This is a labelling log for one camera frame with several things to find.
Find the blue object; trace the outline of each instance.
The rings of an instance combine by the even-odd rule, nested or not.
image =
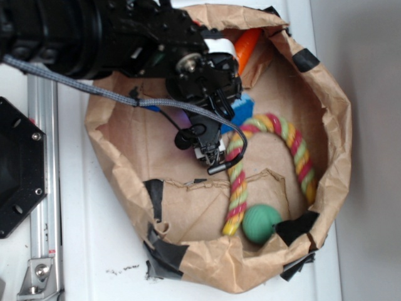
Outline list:
[[[148,107],[144,107],[147,110],[153,111],[153,112],[160,112],[160,108],[155,106],[155,105],[149,105]]]
[[[232,103],[231,107],[236,114],[231,122],[235,125],[241,125],[245,120],[253,116],[253,107],[255,103],[247,93],[242,93],[241,99],[237,99]],[[221,134],[232,131],[228,125],[223,124],[221,127]]]

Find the black cable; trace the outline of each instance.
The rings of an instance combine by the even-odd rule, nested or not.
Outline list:
[[[226,119],[231,120],[235,116],[235,113],[234,113],[234,110],[232,109],[230,103],[227,101],[226,94],[224,93],[223,90],[221,90],[221,88],[217,90],[217,94],[220,98],[220,101],[222,103],[224,110],[226,110],[226,114],[225,114],[227,116]]]
[[[179,125],[176,124],[175,121],[172,120],[172,118],[171,118],[166,112],[164,112],[161,108],[159,108],[159,112],[160,112],[172,125],[174,125],[174,127],[175,127],[177,130],[182,130],[182,129],[179,127]]]
[[[60,82],[64,85],[67,85],[71,88],[77,89],[79,91],[101,96],[101,97],[106,97],[112,100],[115,100],[116,102],[124,103],[126,105],[133,105],[135,107],[149,107],[149,106],[168,106],[168,107],[175,107],[175,108],[181,108],[182,110],[186,110],[195,114],[199,114],[205,117],[208,117],[212,120],[215,120],[221,124],[226,124],[232,129],[234,129],[238,135],[241,137],[241,139],[244,141],[244,145],[242,147],[241,153],[239,153],[233,160],[229,162],[225,162],[223,164],[219,164],[218,166],[212,166],[208,168],[208,173],[209,174],[215,174],[217,172],[221,172],[223,170],[226,170],[234,165],[236,165],[239,161],[242,160],[244,157],[246,148],[247,148],[247,139],[242,130],[232,122],[222,118],[221,116],[218,116],[204,108],[197,107],[195,105],[192,105],[190,103],[185,103],[185,102],[179,102],[176,100],[172,99],[164,99],[164,98],[152,98],[152,99],[134,99],[131,97],[126,97],[123,95],[120,95],[118,93],[105,90],[99,87],[95,86],[90,86],[85,83],[78,82],[77,80],[74,80],[72,78],[66,77],[64,75],[58,74],[56,72],[50,71],[48,69],[43,69],[37,66],[34,66],[30,63],[27,63],[25,61],[17,60],[13,58],[11,55],[4,55],[3,57],[3,62],[5,62],[7,65],[12,66],[14,68],[17,68],[23,72],[30,73],[32,75],[36,75],[39,77],[47,78],[48,80],[54,80],[56,82]]]

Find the rubber ball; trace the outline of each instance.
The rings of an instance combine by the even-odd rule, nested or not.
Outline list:
[[[246,210],[242,229],[250,241],[263,245],[273,235],[273,226],[281,221],[277,210],[271,206],[259,204]]]

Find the orange object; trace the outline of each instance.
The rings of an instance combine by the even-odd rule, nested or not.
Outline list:
[[[251,28],[245,31],[242,36],[235,43],[235,49],[238,57],[239,69],[238,74],[244,71],[246,64],[253,50],[255,49],[256,43],[262,33],[260,28]]]

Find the brown paper bag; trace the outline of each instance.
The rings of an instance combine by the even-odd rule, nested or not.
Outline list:
[[[315,204],[307,208],[284,142],[273,134],[257,134],[244,158],[249,205],[270,204],[283,219],[300,219],[283,223],[281,235],[274,234],[262,247],[248,242],[241,230],[222,236],[227,175],[209,176],[192,150],[178,150],[176,130],[160,114],[92,96],[86,128],[103,172],[147,246],[150,271],[239,293],[322,247],[348,192],[351,108],[325,67],[288,36],[288,24],[274,14],[208,4],[187,10],[232,40],[241,30],[264,28],[243,73],[244,86],[252,87],[246,92],[256,102],[254,113],[283,116],[303,133],[319,179]],[[122,95],[140,87],[142,97],[168,96],[163,80],[119,73],[95,85]],[[183,112],[166,110],[181,127],[188,126]],[[305,223],[307,229],[299,230]]]

